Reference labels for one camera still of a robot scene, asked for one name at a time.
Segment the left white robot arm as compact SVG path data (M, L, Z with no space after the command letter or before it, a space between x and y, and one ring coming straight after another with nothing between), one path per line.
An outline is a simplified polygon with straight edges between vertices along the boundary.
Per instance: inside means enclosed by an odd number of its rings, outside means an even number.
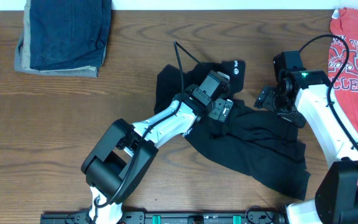
M176 135L188 134L203 118L225 121L232 106L230 99L204 105L193 95L176 95L149 119L113 122L81 165L93 200L88 223L118 223L123 201L140 184L159 147Z

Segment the black t-shirt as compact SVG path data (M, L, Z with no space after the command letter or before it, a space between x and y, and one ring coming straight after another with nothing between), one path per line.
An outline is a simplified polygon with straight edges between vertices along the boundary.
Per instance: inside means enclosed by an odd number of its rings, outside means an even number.
M173 65L166 65L157 75L154 112L164 110L181 88L201 84L210 70L229 75L229 99L234 105L225 122L204 118L182 136L205 158L249 175L281 194L304 200L310 173L298 128L272 112L253 110L234 98L244 87L245 61L208 62L183 75Z

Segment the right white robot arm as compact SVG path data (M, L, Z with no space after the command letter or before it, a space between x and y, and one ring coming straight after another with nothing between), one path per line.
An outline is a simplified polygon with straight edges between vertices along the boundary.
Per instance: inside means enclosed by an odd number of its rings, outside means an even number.
M310 125L329 170L313 199L285 207L287 223L358 223L358 133L321 70L281 70L254 106L295 126Z

